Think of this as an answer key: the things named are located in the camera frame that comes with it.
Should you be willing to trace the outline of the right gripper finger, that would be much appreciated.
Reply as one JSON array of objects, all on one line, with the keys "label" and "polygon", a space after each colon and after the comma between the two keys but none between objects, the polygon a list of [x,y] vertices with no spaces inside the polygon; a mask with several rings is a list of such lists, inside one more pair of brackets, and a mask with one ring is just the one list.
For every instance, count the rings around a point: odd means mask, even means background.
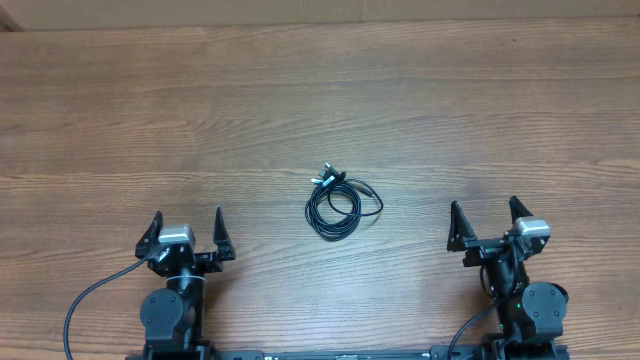
[{"label": "right gripper finger", "polygon": [[516,195],[509,198],[509,208],[512,222],[515,223],[521,217],[531,217],[532,213],[524,206]]},{"label": "right gripper finger", "polygon": [[477,236],[457,200],[451,203],[450,215],[451,220],[447,238],[447,250],[450,252],[464,251],[467,243],[476,241]]}]

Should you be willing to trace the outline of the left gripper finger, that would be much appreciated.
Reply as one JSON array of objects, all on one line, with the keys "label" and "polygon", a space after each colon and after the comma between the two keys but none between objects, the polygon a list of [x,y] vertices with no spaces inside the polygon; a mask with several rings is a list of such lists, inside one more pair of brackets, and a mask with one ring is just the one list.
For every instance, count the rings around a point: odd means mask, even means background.
[{"label": "left gripper finger", "polygon": [[143,259],[148,256],[151,248],[154,244],[158,243],[159,234],[163,227],[163,215],[161,211],[157,211],[154,215],[154,218],[144,232],[140,240],[137,242],[135,246],[135,257],[138,259]]},{"label": "left gripper finger", "polygon": [[235,248],[224,224],[220,206],[216,207],[213,242],[217,246],[218,258],[221,261],[233,261],[236,259]]}]

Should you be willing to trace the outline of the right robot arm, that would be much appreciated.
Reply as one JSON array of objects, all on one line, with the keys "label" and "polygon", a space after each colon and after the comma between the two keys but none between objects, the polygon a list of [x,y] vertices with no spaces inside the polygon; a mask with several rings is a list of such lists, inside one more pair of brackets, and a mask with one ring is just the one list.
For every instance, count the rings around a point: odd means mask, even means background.
[{"label": "right robot arm", "polygon": [[[524,262],[541,253],[551,227],[516,197],[509,199],[512,227],[501,237],[479,239],[458,201],[450,207],[449,252],[462,252],[466,267],[477,267],[482,291],[491,304],[467,320],[447,346],[447,359],[568,359],[563,335],[568,292],[551,282],[532,282]],[[500,331],[482,336],[478,345],[458,344],[464,332],[491,312]]]}]

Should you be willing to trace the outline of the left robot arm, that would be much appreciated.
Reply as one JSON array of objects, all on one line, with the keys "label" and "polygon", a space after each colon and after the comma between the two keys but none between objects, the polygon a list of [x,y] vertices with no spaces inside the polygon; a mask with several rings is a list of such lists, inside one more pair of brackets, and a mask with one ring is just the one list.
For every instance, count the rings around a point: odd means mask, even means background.
[{"label": "left robot arm", "polygon": [[236,258],[222,209],[216,208],[212,236],[216,249],[194,250],[196,238],[189,224],[165,225],[157,212],[137,242],[135,256],[166,280],[141,303],[145,328],[143,359],[219,359],[212,341],[203,337],[206,275],[221,272]]}]

